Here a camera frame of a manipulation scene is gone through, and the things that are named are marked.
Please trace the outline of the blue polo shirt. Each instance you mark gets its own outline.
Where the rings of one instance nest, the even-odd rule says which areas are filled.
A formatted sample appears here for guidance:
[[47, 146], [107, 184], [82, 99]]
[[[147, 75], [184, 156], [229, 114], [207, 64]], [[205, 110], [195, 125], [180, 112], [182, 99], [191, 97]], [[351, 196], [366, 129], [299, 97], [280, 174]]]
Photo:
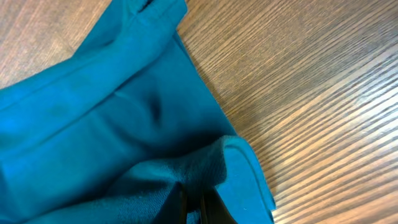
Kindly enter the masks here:
[[175, 184], [187, 223], [215, 188], [272, 223], [259, 161], [177, 34], [184, 1], [113, 1], [72, 57], [1, 90], [2, 223], [152, 223]]

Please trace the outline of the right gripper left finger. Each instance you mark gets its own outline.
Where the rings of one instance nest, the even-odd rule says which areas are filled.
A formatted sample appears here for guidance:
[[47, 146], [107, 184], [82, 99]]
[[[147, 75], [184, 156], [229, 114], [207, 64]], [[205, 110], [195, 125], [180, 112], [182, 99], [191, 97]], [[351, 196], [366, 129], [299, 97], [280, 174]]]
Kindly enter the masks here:
[[152, 224], [186, 224], [187, 193], [182, 184], [174, 185]]

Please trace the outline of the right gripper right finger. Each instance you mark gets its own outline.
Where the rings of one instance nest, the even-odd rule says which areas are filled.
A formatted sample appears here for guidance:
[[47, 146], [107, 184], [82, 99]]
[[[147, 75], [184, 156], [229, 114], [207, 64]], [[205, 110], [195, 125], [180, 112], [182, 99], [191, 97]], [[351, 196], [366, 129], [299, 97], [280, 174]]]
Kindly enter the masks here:
[[201, 192], [201, 224], [237, 224], [215, 188]]

